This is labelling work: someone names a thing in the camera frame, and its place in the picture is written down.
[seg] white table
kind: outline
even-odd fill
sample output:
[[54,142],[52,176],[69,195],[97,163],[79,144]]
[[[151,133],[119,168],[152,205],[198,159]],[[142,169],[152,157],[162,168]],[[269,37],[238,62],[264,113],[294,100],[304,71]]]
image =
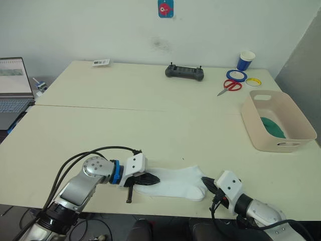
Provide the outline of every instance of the white table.
[[248,92],[254,89],[278,90],[269,72],[247,70],[248,77],[262,81],[260,87],[246,84],[239,91],[217,97],[227,79],[225,68],[204,68],[204,79],[168,78],[166,66],[120,64],[92,68],[92,62],[74,61],[55,80],[37,105],[79,106],[139,110],[215,109],[239,113]]
[[[0,145],[0,203],[41,207],[65,160],[110,145],[142,149],[151,167],[199,165],[212,178],[224,169],[233,170],[249,196],[279,207],[288,218],[321,220],[321,153],[316,142],[294,153],[261,152],[252,146],[240,114],[217,114],[211,108],[137,111],[35,106]],[[131,155],[103,154],[121,163]],[[67,179],[80,171],[80,165]],[[134,192],[132,204],[125,203],[126,197],[127,189],[100,184],[84,211],[210,217],[213,195],[207,192],[203,201],[193,202]],[[220,207],[217,217],[231,216]]]

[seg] laptop screen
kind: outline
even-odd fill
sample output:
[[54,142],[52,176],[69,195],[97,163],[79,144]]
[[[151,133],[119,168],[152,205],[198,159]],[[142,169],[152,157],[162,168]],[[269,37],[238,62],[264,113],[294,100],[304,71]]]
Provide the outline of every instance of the laptop screen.
[[0,58],[0,96],[33,96],[21,57]]

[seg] beige plastic basket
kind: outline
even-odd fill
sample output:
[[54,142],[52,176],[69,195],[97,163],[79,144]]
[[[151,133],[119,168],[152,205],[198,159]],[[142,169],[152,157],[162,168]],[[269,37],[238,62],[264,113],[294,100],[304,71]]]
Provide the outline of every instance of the beige plastic basket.
[[[267,152],[293,152],[316,138],[310,122],[291,97],[280,91],[253,90],[241,110],[253,146]],[[261,117],[274,121],[286,139],[272,136]]]

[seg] gray wall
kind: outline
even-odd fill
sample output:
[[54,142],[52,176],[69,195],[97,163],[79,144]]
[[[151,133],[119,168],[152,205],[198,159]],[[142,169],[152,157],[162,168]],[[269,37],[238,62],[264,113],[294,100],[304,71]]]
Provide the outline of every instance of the gray wall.
[[321,10],[275,81],[309,119],[321,145]]

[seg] black cable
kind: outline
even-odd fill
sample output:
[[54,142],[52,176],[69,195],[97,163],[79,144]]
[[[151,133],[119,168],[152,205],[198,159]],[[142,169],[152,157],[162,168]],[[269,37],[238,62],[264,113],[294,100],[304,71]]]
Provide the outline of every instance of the black cable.
[[[65,166],[66,166],[69,162],[71,162],[73,159],[75,159],[75,158],[77,158],[77,157],[80,157],[80,156],[83,156],[83,155],[85,155],[85,154],[87,154],[87,153],[88,153],[88,152],[79,153],[79,154],[77,154],[77,155],[69,158],[69,159],[61,166],[61,168],[59,169],[59,171],[58,171],[58,173],[57,173],[57,176],[56,176],[56,178],[55,178],[55,181],[54,181],[54,183],[53,183],[53,185],[52,185],[52,188],[51,188],[51,191],[50,191],[49,196],[48,196],[48,198],[47,198],[47,201],[46,201],[44,207],[42,208],[42,212],[44,212],[44,211],[48,208],[48,206],[50,205],[50,203],[51,203],[51,201],[52,201],[52,199],[53,199],[53,196],[55,196],[55,193],[56,193],[57,191],[54,192],[54,190],[55,190],[55,188],[56,188],[56,186],[57,186],[58,179],[59,179],[59,177],[60,177],[63,169],[65,168]],[[102,158],[105,158],[102,154],[100,154],[100,153],[98,153],[98,152],[92,152],[92,153],[93,153],[93,154],[96,154],[96,155],[99,155],[99,156],[101,156]]]
[[[55,196],[55,194],[56,194],[56,192],[57,192],[57,190],[58,190],[61,182],[62,182],[63,179],[66,177],[66,175],[67,175],[67,173],[70,171],[70,169],[71,169],[74,165],[76,165],[76,163],[78,163],[81,159],[83,159],[84,157],[86,157],[86,156],[88,156],[88,155],[90,155],[90,154],[95,154],[95,153],[97,153],[98,151],[107,150],[107,149],[123,149],[123,150],[128,150],[128,151],[133,152],[134,155],[136,155],[136,154],[138,154],[138,153],[141,153],[141,151],[138,151],[138,150],[135,150],[135,149],[132,149],[132,148],[129,148],[129,147],[110,146],[110,147],[97,148],[97,149],[94,149],[94,150],[92,150],[92,151],[90,151],[90,152],[83,152],[83,153],[80,153],[80,154],[77,154],[77,155],[71,157],[71,158],[68,159],[68,160],[62,165],[62,167],[59,169],[58,174],[57,174],[57,176],[56,176],[56,179],[55,179],[55,181],[54,181],[54,185],[53,185],[52,190],[51,190],[51,192],[50,192],[50,194],[49,194],[49,197],[48,197],[48,199],[47,199],[47,201],[46,201],[46,204],[45,204],[44,207],[43,207],[42,212],[45,211],[45,210],[48,208],[48,206],[49,206],[49,204],[51,203],[52,199],[54,198],[54,196]],[[80,158],[78,158],[76,161],[74,161],[74,162],[68,167],[68,169],[65,171],[65,173],[62,175],[62,177],[61,177],[60,180],[58,181],[58,178],[59,178],[62,170],[64,169],[64,167],[65,167],[69,162],[71,162],[73,159],[75,159],[75,158],[77,158],[77,157],[79,157],[79,156],[80,156]]]
[[24,217],[26,216],[27,212],[29,212],[30,208],[27,208],[27,210],[24,212],[24,214],[22,214],[20,220],[19,220],[19,228],[20,230],[23,229],[22,227],[22,220],[24,219]]
[[[224,233],[220,228],[219,226],[217,225],[216,223],[216,220],[215,220],[215,210],[217,209],[217,207],[215,207],[215,205],[220,202],[220,201],[217,201],[215,198],[213,200],[213,203],[212,203],[212,207],[211,207],[211,215],[212,215],[212,222],[215,226],[215,228],[218,230],[218,232],[220,234],[222,234],[224,237],[226,237],[227,239],[229,240],[235,240],[234,238],[228,236],[226,233]],[[284,223],[288,223],[288,224],[296,224],[300,227],[300,229],[304,232],[304,234],[308,237],[308,239],[310,241],[314,241],[313,237],[311,236],[311,234],[306,230],[306,228],[298,221],[296,220],[293,220],[293,219],[286,219],[286,220],[282,220],[282,221],[279,221],[279,222],[275,222],[274,224],[271,224],[271,225],[268,225],[268,226],[264,226],[264,227],[255,227],[255,226],[252,226],[250,224],[246,224],[246,227],[247,228],[250,228],[250,229],[254,229],[254,230],[267,230],[267,229],[270,229],[270,228],[273,228],[273,227],[276,227],[276,226],[279,226],[279,225],[282,225]]]
[[221,202],[219,201],[216,205],[216,207],[214,208],[214,212],[216,211],[216,209],[220,206]]
[[82,224],[84,222],[86,222],[85,231],[81,235],[81,237],[80,237],[80,239],[78,241],[82,241],[84,239],[84,237],[85,237],[85,235],[87,234],[87,231],[88,231],[88,220],[87,219],[77,223],[77,225],[73,227],[73,229],[70,231],[70,234],[69,234],[69,241],[71,241],[71,235],[72,235],[73,231],[75,230],[75,228],[78,227],[80,224]]
[[247,227],[251,228],[251,229],[255,229],[255,230],[266,230],[266,229],[270,229],[270,228],[273,228],[273,227],[276,227],[276,226],[279,226],[279,225],[285,224],[285,223],[298,225],[300,227],[300,229],[304,232],[304,234],[309,238],[309,240],[310,241],[314,241],[313,237],[306,230],[306,228],[299,221],[296,221],[296,220],[293,220],[293,219],[282,220],[282,221],[275,222],[274,224],[271,224],[271,225],[268,225],[268,226],[264,226],[264,227],[255,227],[255,226],[252,226],[252,225],[248,225]]
[[212,203],[212,207],[211,207],[211,216],[212,216],[212,222],[213,222],[215,228],[217,229],[217,231],[218,231],[222,236],[226,237],[228,240],[234,240],[232,237],[230,237],[230,236],[228,236],[226,233],[224,233],[224,232],[221,230],[221,228],[219,228],[219,226],[217,225],[216,219],[215,219],[215,215],[214,215],[215,210],[216,210],[216,209],[215,209],[215,203],[213,202],[213,203]]
[[104,217],[101,213],[99,215],[102,219],[108,219],[108,217]]
[[138,221],[138,219],[134,216],[134,214],[131,215],[136,221]]
[[166,226],[169,226],[170,223],[174,220],[174,216],[172,216],[172,218],[170,219],[170,221],[168,222],[168,224],[166,224]]
[[18,241],[24,234],[25,232],[32,226],[34,223],[38,220],[37,217],[35,217],[33,220],[28,222],[26,226],[24,226],[23,229],[20,230],[20,232],[13,238],[13,241]]
[[[14,237],[13,241],[18,241],[22,235],[24,235],[24,233],[38,220],[38,218],[40,217],[40,215],[42,213],[44,213],[47,208],[49,207],[52,199],[54,198],[60,184],[62,183],[63,179],[66,177],[67,173],[70,171],[70,169],[77,163],[79,162],[81,159],[83,159],[84,157],[90,155],[90,154],[97,154],[99,156],[102,156],[100,153],[98,153],[98,151],[102,151],[102,150],[107,150],[107,149],[123,149],[123,150],[128,150],[128,151],[131,151],[134,155],[137,155],[139,153],[141,153],[141,151],[139,150],[135,150],[135,149],[132,149],[132,148],[129,148],[129,147],[122,147],[122,146],[109,146],[109,147],[101,147],[101,148],[97,148],[95,150],[92,150],[90,152],[83,152],[83,153],[79,153],[71,158],[69,158],[62,166],[61,168],[59,169],[58,173],[57,173],[57,176],[55,178],[55,181],[52,185],[52,188],[51,188],[51,191],[49,193],[49,196],[47,198],[47,201],[45,203],[45,205],[43,206],[42,210],[38,213],[38,215],[33,219],[31,220],[22,230],[20,230],[20,232]],[[76,161],[74,161],[71,166],[65,171],[65,173],[62,175],[62,177],[59,179],[63,169],[65,168],[65,166],[70,163],[73,159],[77,158],[77,157],[80,157],[78,158]]]
[[89,221],[91,221],[91,220],[95,220],[95,221],[99,221],[99,222],[103,223],[103,224],[108,228],[108,230],[109,230],[110,241],[113,241],[113,240],[112,240],[111,230],[110,230],[110,227],[108,226],[108,224],[106,224],[103,220],[100,220],[100,219],[97,219],[97,218],[92,218],[92,219],[90,219]]
[[7,212],[9,212],[12,208],[13,208],[13,206],[9,207],[6,211],[4,211],[4,212],[0,215],[0,217],[5,216],[5,215],[7,214]]

